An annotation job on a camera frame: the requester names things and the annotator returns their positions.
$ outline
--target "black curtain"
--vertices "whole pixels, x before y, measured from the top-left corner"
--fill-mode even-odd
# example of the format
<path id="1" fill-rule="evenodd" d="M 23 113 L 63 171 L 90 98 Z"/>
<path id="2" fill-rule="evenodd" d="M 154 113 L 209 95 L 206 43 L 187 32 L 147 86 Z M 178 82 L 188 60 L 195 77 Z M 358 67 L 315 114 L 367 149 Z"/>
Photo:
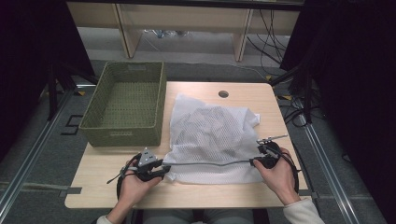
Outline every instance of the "black curtain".
<path id="1" fill-rule="evenodd" d="M 329 54 L 313 78 L 343 149 L 387 222 L 396 223 L 396 7 L 391 1 L 344 1 L 342 7 Z"/>
<path id="2" fill-rule="evenodd" d="M 302 61 L 334 5 L 333 0 L 304 1 L 280 68 L 289 71 Z"/>
<path id="3" fill-rule="evenodd" d="M 94 72 L 64 1 L 3 1 L 0 30 L 2 160 L 35 109 L 50 67 L 68 89 L 71 75 Z"/>

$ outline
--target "table surface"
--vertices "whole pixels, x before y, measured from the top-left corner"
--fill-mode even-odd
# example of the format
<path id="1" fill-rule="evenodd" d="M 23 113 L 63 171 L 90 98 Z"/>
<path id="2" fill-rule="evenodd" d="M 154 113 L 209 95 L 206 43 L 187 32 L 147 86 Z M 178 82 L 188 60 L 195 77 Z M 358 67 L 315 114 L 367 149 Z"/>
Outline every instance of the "table surface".
<path id="1" fill-rule="evenodd" d="M 221 98 L 220 91 L 229 96 Z M 248 107 L 260 114 L 261 123 L 255 127 L 260 138 L 288 133 L 282 119 L 272 87 L 263 83 L 225 82 L 168 82 L 163 111 L 163 137 L 158 147 L 149 149 L 162 159 L 169 152 L 169 120 L 178 93 L 199 99 L 208 104 Z M 290 151 L 297 169 L 296 158 L 289 137 L 276 142 Z M 117 179 L 107 184 L 120 171 L 122 165 L 143 147 L 92 147 L 87 145 L 71 188 L 81 188 L 80 194 L 68 194 L 68 208 L 112 208 L 117 202 Z M 299 173 L 300 189 L 307 189 L 304 176 Z M 135 206 L 150 208 L 258 208 L 283 206 L 264 183 L 233 185 L 193 185 L 170 182 L 165 178 Z"/>

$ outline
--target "plastic basket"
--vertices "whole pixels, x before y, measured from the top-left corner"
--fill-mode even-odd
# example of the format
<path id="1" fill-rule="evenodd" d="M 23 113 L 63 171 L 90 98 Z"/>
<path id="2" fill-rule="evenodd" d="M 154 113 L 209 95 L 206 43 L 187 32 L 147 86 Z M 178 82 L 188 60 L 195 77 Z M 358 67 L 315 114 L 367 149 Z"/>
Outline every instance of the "plastic basket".
<path id="1" fill-rule="evenodd" d="M 106 63 L 79 128 L 93 147 L 161 143 L 163 63 Z"/>

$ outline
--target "metal rail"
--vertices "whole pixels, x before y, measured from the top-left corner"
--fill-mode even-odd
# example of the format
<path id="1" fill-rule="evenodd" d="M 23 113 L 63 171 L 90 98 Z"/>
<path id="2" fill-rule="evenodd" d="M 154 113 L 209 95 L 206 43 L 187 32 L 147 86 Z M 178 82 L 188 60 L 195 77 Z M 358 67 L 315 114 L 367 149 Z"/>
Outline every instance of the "metal rail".
<path id="1" fill-rule="evenodd" d="M 9 183 L 4 194 L 2 195 L 2 198 L 0 199 L 0 223 L 3 223 L 9 209 L 11 208 L 12 204 L 14 204 L 19 192 L 21 191 L 24 181 L 35 166 L 35 163 L 37 162 L 44 145 L 46 145 L 47 140 L 50 137 L 53 127 L 57 123 L 60 114 L 64 110 L 66 103 L 72 95 L 73 91 L 66 91 L 64 93 L 64 96 L 59 103 L 58 112 L 53 116 L 52 120 L 47 121 L 44 129 L 41 131 L 41 134 L 38 136 L 37 140 L 23 161 L 20 169 L 15 174 L 14 178 Z"/>
<path id="2" fill-rule="evenodd" d="M 299 107 L 303 107 L 303 104 L 300 100 L 297 100 L 297 105 Z M 300 120 L 302 123 L 306 123 L 304 115 L 300 115 Z M 332 168 L 332 164 L 330 163 L 329 158 L 327 157 L 326 151 L 323 145 L 320 143 L 318 139 L 318 135 L 315 132 L 314 126 L 312 123 L 307 123 L 305 126 L 305 133 L 308 136 L 308 139 L 314 149 L 320 167 L 322 168 L 327 181 L 329 182 L 330 189 L 332 190 L 332 194 L 334 199 L 337 201 L 338 206 L 340 207 L 340 211 L 344 217 L 346 223 L 359 224 L 360 221 L 355 213 L 355 210 L 350 202 L 346 191 L 341 185 L 340 180 L 337 177 L 334 169 Z"/>

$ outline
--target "white mesh cloth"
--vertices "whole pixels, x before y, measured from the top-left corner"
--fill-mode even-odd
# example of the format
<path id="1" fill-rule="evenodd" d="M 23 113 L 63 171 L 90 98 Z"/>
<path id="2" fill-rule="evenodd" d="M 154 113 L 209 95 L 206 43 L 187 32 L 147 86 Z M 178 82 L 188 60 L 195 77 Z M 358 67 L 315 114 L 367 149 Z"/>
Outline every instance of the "white mesh cloth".
<path id="1" fill-rule="evenodd" d="M 261 182 L 248 159 L 260 155 L 254 126 L 260 122 L 245 107 L 208 105 L 179 94 L 170 123 L 170 180 L 194 184 Z"/>

